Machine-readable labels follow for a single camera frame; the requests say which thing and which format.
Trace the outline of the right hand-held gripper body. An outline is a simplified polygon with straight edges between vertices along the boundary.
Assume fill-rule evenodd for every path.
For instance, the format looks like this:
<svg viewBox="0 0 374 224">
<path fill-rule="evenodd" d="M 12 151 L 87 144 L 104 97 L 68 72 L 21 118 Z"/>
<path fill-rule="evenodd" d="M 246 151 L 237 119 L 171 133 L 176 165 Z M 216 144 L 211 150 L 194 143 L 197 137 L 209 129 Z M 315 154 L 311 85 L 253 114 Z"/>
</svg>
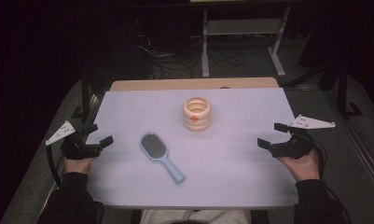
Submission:
<svg viewBox="0 0 374 224">
<path fill-rule="evenodd" d="M 335 122 L 298 115 L 289 125 L 290 139 L 283 143 L 270 143 L 268 151 L 273 158 L 291 157 L 299 159 L 308 155 L 314 147 L 314 139 L 308 130 L 335 128 Z"/>
</svg>

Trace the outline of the light blue hairbrush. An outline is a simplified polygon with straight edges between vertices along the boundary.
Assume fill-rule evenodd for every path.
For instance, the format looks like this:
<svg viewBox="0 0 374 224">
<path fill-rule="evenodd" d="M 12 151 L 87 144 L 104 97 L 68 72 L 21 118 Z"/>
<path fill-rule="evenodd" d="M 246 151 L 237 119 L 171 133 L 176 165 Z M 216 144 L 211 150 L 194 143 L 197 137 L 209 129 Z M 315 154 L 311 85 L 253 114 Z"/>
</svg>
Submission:
<svg viewBox="0 0 374 224">
<path fill-rule="evenodd" d="M 169 160 L 167 147 L 155 133 L 145 133 L 141 138 L 140 145 L 150 160 L 158 161 L 164 165 L 177 185 L 181 185 L 186 180 L 186 177 Z"/>
</svg>

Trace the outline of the white metal desk frame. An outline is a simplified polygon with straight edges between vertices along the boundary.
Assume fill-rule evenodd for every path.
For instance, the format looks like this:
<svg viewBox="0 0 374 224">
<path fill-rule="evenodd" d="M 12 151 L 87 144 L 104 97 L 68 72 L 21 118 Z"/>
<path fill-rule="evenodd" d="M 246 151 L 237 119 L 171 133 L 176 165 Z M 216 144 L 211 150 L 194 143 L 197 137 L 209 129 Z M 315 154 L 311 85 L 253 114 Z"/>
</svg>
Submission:
<svg viewBox="0 0 374 224">
<path fill-rule="evenodd" d="M 209 58 L 207 39 L 214 35 L 275 35 L 274 42 L 268 47 L 272 64 L 279 77 L 285 76 L 282 63 L 277 55 L 291 7 L 284 9 L 280 18 L 209 20 L 208 10 L 203 11 L 201 71 L 203 77 L 209 77 Z"/>
</svg>

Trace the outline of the cream ribbed cup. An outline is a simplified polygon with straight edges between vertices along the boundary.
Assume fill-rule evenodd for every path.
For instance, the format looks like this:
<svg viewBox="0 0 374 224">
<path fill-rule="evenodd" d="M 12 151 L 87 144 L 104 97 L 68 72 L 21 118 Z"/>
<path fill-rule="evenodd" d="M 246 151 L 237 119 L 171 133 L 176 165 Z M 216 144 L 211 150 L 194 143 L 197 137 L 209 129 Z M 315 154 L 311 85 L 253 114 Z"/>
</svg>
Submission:
<svg viewBox="0 0 374 224">
<path fill-rule="evenodd" d="M 193 132 L 206 130 L 211 123 L 211 104 L 203 97 L 192 97 L 183 104 L 184 125 Z"/>
</svg>

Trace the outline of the black metal stand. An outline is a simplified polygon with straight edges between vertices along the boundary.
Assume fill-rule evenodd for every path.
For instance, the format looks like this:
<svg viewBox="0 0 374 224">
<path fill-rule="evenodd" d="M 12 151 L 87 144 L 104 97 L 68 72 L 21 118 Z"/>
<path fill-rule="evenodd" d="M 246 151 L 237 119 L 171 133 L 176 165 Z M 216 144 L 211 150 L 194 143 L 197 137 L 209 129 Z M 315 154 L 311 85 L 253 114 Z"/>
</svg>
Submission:
<svg viewBox="0 0 374 224">
<path fill-rule="evenodd" d="M 338 78 L 338 110 L 344 119 L 349 117 L 361 117 L 363 115 L 356 103 L 347 102 L 348 71 L 342 63 L 339 66 Z"/>
<path fill-rule="evenodd" d="M 72 119 L 80 119 L 82 123 L 89 123 L 94 120 L 100 99 L 90 86 L 87 72 L 82 74 L 80 87 L 81 104 L 74 109 Z"/>
</svg>

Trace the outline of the person's left hand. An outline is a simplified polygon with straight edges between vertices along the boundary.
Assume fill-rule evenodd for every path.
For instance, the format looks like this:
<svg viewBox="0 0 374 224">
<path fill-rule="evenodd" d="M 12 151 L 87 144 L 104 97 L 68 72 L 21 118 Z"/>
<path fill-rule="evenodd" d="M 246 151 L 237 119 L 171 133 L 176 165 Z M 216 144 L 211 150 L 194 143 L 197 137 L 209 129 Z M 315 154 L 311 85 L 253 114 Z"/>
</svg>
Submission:
<svg viewBox="0 0 374 224">
<path fill-rule="evenodd" d="M 91 168 L 94 158 L 87 158 L 82 160 L 65 160 L 66 173 L 80 173 L 86 175 Z"/>
</svg>

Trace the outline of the pale lavender table cover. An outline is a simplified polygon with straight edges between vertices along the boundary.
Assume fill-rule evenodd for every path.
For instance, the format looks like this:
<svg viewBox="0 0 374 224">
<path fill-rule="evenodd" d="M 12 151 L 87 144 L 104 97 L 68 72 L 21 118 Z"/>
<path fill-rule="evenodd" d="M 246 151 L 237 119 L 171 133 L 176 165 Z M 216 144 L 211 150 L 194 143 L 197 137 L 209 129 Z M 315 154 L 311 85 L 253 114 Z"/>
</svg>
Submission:
<svg viewBox="0 0 374 224">
<path fill-rule="evenodd" d="M 203 97 L 211 104 L 210 126 L 193 132 L 184 125 L 183 104 Z M 90 171 L 89 191 L 106 205 L 142 208 L 274 208 L 298 196 L 294 179 L 258 138 L 288 140 L 275 123 L 294 118 L 280 88 L 183 91 L 110 91 L 88 141 L 112 135 Z M 150 160 L 140 141 L 155 133 L 169 160 L 186 177 L 177 185 L 164 165 Z"/>
</svg>

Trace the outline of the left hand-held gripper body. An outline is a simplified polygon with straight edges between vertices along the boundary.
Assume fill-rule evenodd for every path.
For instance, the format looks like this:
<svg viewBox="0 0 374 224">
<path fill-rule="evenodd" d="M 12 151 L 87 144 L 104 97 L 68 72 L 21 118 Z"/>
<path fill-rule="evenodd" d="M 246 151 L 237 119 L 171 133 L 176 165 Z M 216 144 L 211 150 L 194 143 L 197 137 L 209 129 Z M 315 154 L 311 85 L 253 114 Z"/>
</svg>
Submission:
<svg viewBox="0 0 374 224">
<path fill-rule="evenodd" d="M 64 124 L 45 142 L 47 146 L 62 140 L 61 151 L 69 160 L 82 160 L 99 157 L 101 151 L 99 144 L 87 144 L 88 137 L 77 130 L 71 122 L 66 120 Z"/>
</svg>

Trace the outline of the person's right hand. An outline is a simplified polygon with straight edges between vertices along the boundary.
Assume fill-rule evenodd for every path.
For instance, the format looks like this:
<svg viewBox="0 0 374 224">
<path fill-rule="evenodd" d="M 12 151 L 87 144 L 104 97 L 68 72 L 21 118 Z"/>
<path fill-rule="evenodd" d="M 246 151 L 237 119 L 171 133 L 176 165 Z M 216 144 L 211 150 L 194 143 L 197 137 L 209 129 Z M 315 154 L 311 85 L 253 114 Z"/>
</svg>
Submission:
<svg viewBox="0 0 374 224">
<path fill-rule="evenodd" d="M 294 177 L 296 181 L 319 180 L 319 168 L 317 158 L 313 151 L 299 159 L 289 157 L 278 158 Z"/>
</svg>

